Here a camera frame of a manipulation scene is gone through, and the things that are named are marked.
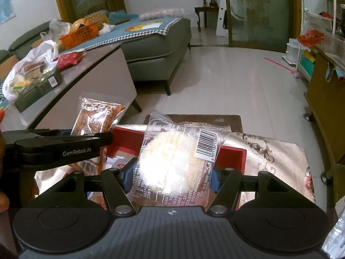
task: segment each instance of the hand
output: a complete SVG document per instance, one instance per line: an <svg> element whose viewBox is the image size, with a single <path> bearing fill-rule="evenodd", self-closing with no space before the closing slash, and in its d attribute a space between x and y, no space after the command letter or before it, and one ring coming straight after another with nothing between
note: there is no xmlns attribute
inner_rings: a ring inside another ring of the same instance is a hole
<svg viewBox="0 0 345 259"><path fill-rule="evenodd" d="M5 152L5 141L3 139L2 133L0 131L0 176L2 173L2 158ZM0 192L0 213L4 212L10 206L10 201L6 195Z"/></svg>
<svg viewBox="0 0 345 259"><path fill-rule="evenodd" d="M2 136L2 133L0 131L0 177L2 173L2 158L5 153L5 140ZM30 195L30 200L33 200L35 198L35 195L39 195L39 189L37 186L36 181L34 182L34 185L32 186L31 189L31 195ZM10 201L8 197L0 192L0 213L6 211L10 206Z"/></svg>

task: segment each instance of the orange snack package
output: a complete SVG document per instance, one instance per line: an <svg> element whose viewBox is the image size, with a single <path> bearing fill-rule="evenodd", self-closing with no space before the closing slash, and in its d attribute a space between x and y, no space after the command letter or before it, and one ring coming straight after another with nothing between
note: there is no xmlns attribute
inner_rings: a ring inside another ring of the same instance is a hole
<svg viewBox="0 0 345 259"><path fill-rule="evenodd" d="M80 111L71 135L84 135L107 132L112 124L116 124L125 106L117 103L103 102L90 98L82 98ZM97 175L107 160L107 148L102 147L100 156L90 160L70 164L74 170L82 170L86 175Z"/></svg>

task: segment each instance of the map poster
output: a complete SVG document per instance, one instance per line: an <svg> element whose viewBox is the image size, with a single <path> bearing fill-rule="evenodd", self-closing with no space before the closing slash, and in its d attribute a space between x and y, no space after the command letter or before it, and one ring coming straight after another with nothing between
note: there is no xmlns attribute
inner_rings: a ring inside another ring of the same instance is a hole
<svg viewBox="0 0 345 259"><path fill-rule="evenodd" d="M0 24L15 17L11 0L0 0Z"/></svg>

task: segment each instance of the orange basket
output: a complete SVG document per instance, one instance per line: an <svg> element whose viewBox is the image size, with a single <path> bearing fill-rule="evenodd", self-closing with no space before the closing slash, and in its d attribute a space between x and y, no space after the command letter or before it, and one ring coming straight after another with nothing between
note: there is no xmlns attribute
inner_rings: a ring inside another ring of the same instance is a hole
<svg viewBox="0 0 345 259"><path fill-rule="evenodd" d="M60 38L66 50L85 43L88 40L98 37L97 22L83 26L73 33L69 33Z"/></svg>

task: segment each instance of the blue blanket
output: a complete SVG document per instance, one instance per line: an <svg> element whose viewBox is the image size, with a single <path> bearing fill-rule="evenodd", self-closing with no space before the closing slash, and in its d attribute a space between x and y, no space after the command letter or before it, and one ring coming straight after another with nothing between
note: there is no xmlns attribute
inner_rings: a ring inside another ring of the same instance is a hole
<svg viewBox="0 0 345 259"><path fill-rule="evenodd" d="M164 17L154 20L141 21L139 20L138 15L131 15L130 21L119 24L113 31L76 46L70 51L77 49L91 50L106 44L151 34L166 35L170 27L179 20L181 20L181 17Z"/></svg>

